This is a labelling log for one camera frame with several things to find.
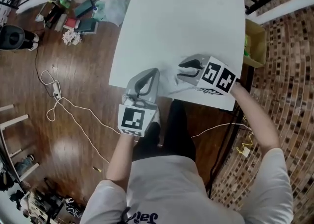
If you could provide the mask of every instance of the white t-shirt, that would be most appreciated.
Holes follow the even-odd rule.
[[[104,180],[96,187],[81,224],[117,224],[127,206],[129,224],[287,224],[293,219],[292,191],[281,149],[263,158],[240,213],[210,200],[195,162],[161,156],[132,163],[128,194]]]

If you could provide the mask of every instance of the power strip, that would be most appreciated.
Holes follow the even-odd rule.
[[[60,91],[59,83],[58,82],[54,82],[52,84],[52,87],[53,87],[53,96],[57,100],[61,99],[61,91]]]

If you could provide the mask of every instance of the hand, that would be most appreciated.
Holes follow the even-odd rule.
[[[134,141],[135,136],[134,135],[130,135],[130,134],[125,134],[125,133],[121,133],[120,139],[122,139],[123,141]]]
[[[230,93],[231,93],[232,96],[235,97],[238,94],[238,92],[240,90],[242,90],[242,89],[244,89],[244,87],[239,82],[235,82],[235,84],[233,85]]]

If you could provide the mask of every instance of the wooden floor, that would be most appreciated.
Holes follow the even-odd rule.
[[[15,16],[10,23],[30,31],[42,29],[41,23],[34,22],[38,10]],[[108,81],[119,31],[120,28],[114,24],[100,23],[96,35],[84,36],[77,46],[66,46],[62,33],[46,29],[37,56],[39,74],[48,70],[60,81],[64,97],[75,105],[92,109],[104,124],[115,129],[124,89],[109,86]],[[54,122],[46,118],[46,112],[53,107],[55,100],[48,96],[37,78],[36,54],[36,50],[0,52],[0,106],[15,105],[14,109],[0,113],[0,121],[29,114],[28,120],[6,129],[5,137],[11,152],[25,149],[16,159],[32,152],[40,163],[40,167],[26,179],[32,187],[48,177],[58,184],[60,194],[70,195],[84,203],[99,181],[105,179],[108,164],[97,155],[71,116],[60,106],[55,109]],[[46,75],[43,79],[50,82]],[[158,99],[162,126],[170,103],[170,99]],[[102,156],[110,160],[119,135],[101,126],[88,111],[73,108],[65,101],[63,104],[73,113]],[[185,103],[185,106],[191,135],[228,123],[231,119],[229,114],[218,109],[191,103]],[[226,128],[219,127],[194,138],[196,163],[205,183],[209,180],[209,171]],[[102,172],[92,169],[93,166]]]

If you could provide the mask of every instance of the black pants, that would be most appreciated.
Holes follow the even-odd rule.
[[[22,45],[19,47],[19,49],[31,49],[33,47],[32,40],[34,39],[35,34],[28,30],[24,30],[24,33],[25,33],[25,39]]]
[[[23,198],[24,194],[22,193],[21,190],[17,190],[14,194],[10,195],[10,200],[11,201],[19,201],[21,198]]]
[[[152,122],[145,137],[141,137],[134,147],[132,160],[140,160],[156,156],[179,155],[195,161],[195,145],[187,131],[186,114],[183,103],[174,100],[171,104],[164,143],[159,143],[160,125]]]

